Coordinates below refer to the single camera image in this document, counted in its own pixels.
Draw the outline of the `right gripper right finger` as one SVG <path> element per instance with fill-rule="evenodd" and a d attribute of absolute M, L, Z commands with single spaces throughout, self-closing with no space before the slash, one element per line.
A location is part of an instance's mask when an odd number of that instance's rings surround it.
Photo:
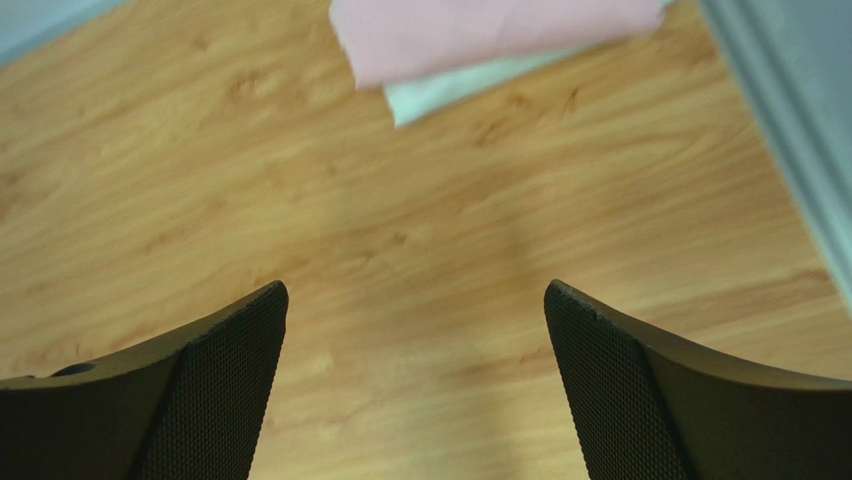
<path fill-rule="evenodd" d="M 544 312 L 592 479 L 847 479 L 851 385 L 731 356 L 562 281 Z"/>

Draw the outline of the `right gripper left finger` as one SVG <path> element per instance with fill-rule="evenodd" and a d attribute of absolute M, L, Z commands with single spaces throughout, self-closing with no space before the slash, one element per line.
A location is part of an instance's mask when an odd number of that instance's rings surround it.
<path fill-rule="evenodd" d="M 5 479 L 245 479 L 286 332 L 272 282 L 46 377 L 1 383 Z"/>

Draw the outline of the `pink t shirt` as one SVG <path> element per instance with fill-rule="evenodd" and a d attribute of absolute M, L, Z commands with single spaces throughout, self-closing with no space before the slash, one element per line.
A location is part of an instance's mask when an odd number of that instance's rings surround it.
<path fill-rule="evenodd" d="M 661 1 L 334 1 L 329 18 L 359 88 L 657 29 Z"/>

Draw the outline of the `folded white t shirt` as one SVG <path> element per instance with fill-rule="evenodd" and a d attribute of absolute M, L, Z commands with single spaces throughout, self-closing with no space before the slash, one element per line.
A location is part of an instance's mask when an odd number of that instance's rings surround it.
<path fill-rule="evenodd" d="M 595 47 L 649 33 L 661 26 L 667 1 L 579 1 L 585 19 L 567 49 L 491 60 L 454 71 L 384 86 L 396 128 L 411 125 L 452 104 Z"/>

